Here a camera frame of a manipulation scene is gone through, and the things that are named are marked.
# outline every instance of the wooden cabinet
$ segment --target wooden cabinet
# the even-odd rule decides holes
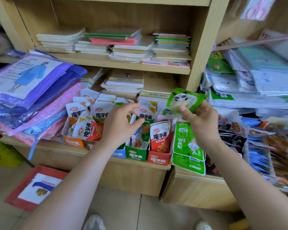
[[[35,35],[59,26],[86,27],[94,31],[110,27],[141,28],[192,36],[191,69],[142,65],[85,53],[53,53],[78,65],[180,74],[180,86],[196,91],[215,43],[229,0],[0,0],[0,22],[16,50],[40,46]]]
[[[165,190],[165,203],[234,212],[240,207],[223,178],[201,176],[173,166]]]
[[[14,146],[28,158],[30,146],[14,137],[4,136],[1,141]],[[65,171],[70,171],[87,154],[85,148],[41,140],[30,162]],[[162,166],[133,159],[111,157],[99,181],[102,187],[127,190],[152,196],[159,196],[165,174],[171,166]]]

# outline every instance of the shoe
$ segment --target shoe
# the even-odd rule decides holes
[[[195,228],[195,230],[212,230],[212,228],[205,221],[199,222]]]
[[[91,215],[86,221],[83,230],[106,230],[106,227],[99,215]]]

